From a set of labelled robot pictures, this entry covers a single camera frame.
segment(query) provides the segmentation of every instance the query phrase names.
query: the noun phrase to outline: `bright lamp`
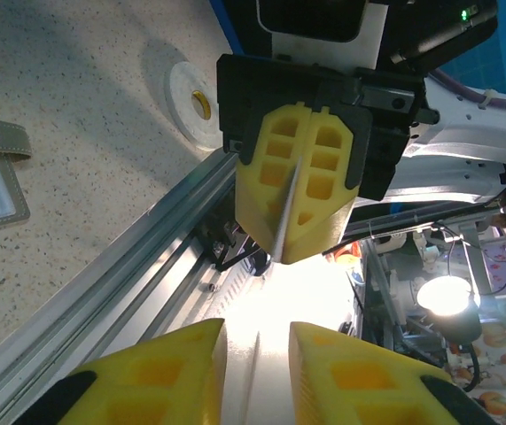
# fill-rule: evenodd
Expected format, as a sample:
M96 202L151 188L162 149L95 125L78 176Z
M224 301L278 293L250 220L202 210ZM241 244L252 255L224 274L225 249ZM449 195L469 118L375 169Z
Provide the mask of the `bright lamp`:
M471 285L463 278L441 276L425 283L418 291L416 300L423 308L438 316L459 314L470 303ZM475 295L475 304L480 304L479 294Z

